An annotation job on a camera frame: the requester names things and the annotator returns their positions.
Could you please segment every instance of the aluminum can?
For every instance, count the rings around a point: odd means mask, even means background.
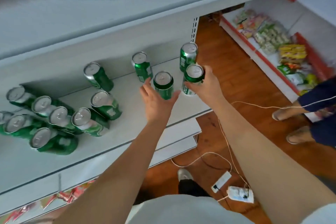
[[[158,72],[154,77],[155,90],[163,99],[171,99],[174,93],[174,79],[170,73],[166,71]]]
[[[10,89],[6,94],[6,98],[12,105],[31,110],[32,103],[37,96],[29,92],[23,86],[19,86]]]
[[[4,125],[12,116],[14,116],[14,113],[12,112],[0,111],[0,134],[1,135],[8,135],[4,131]]]
[[[74,135],[84,133],[84,131],[72,124],[71,116],[69,115],[67,108],[64,106],[56,107],[56,109],[49,115],[48,122],[53,126],[53,128],[67,133],[72,133]]]
[[[132,56],[132,65],[135,68],[135,73],[140,82],[145,82],[148,77],[153,78],[152,67],[148,61],[146,53],[137,52],[134,54]]]
[[[184,73],[187,67],[196,63],[198,47],[195,43],[186,43],[180,50],[180,70]]]
[[[40,128],[29,140],[29,145],[39,152],[69,155],[78,146],[78,139],[71,134],[52,128]]]
[[[19,114],[12,116],[4,125],[4,131],[7,135],[31,139],[35,132],[48,124],[38,120],[28,114]]]
[[[190,90],[187,86],[184,85],[184,82],[192,82],[201,84],[204,79],[204,70],[203,67],[197,64],[189,65],[184,73],[182,91],[187,96],[195,95],[195,92]]]
[[[80,108],[72,116],[72,124],[94,137],[106,134],[110,125],[106,118],[91,108]]]
[[[87,64],[84,67],[84,75],[97,89],[109,92],[114,86],[113,81],[107,77],[103,67],[98,63],[91,62]]]
[[[31,110],[35,112],[38,116],[47,118],[53,110],[59,106],[64,106],[67,108],[69,115],[73,115],[75,110],[63,103],[61,100],[53,99],[49,96],[41,96],[35,99],[31,105]]]
[[[92,96],[91,105],[96,112],[108,120],[116,120],[122,114],[115,98],[103,90]]]

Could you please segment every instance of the green can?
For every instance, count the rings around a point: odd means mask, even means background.
[[[40,128],[29,140],[29,145],[39,152],[69,155],[78,146],[78,139],[73,135],[52,128]]]
[[[75,110],[68,106],[66,103],[63,103],[61,100],[53,99],[49,96],[41,96],[35,99],[31,105],[31,110],[35,112],[38,116],[47,118],[53,110],[57,107],[63,106],[68,110],[69,115],[73,115]]]
[[[116,120],[122,114],[115,98],[103,90],[92,96],[91,105],[96,112],[108,120]]]
[[[7,135],[31,139],[39,128],[46,127],[48,124],[38,120],[28,114],[19,114],[11,117],[4,125]]]
[[[171,99],[174,93],[174,79],[170,73],[166,71],[158,72],[154,77],[154,87],[155,90],[160,94],[160,96],[165,99]]]
[[[180,70],[184,73],[187,67],[196,63],[198,47],[195,43],[186,43],[180,50]]]
[[[94,137],[105,135],[110,128],[107,119],[91,108],[80,108],[74,113],[71,121],[80,130]]]
[[[6,94],[6,98],[12,105],[31,111],[32,103],[37,99],[37,96],[23,86],[19,86],[10,89]]]
[[[4,130],[5,123],[14,116],[14,113],[12,112],[6,112],[6,111],[0,111],[0,134],[1,135],[7,135]]]
[[[138,76],[140,82],[150,77],[153,78],[152,67],[148,61],[147,54],[144,52],[137,52],[132,56],[132,65],[135,68],[135,73]]]
[[[187,67],[183,77],[182,91],[187,96],[195,95],[195,92],[190,90],[187,86],[184,85],[184,82],[192,82],[201,84],[204,80],[204,70],[203,67],[197,64],[192,64]]]
[[[84,75],[97,89],[111,91],[114,84],[98,63],[91,62],[84,67]]]
[[[84,131],[80,130],[78,127],[74,126],[71,122],[71,116],[69,115],[68,109],[64,106],[56,107],[48,117],[49,124],[58,130],[72,133],[74,135],[80,135]]]

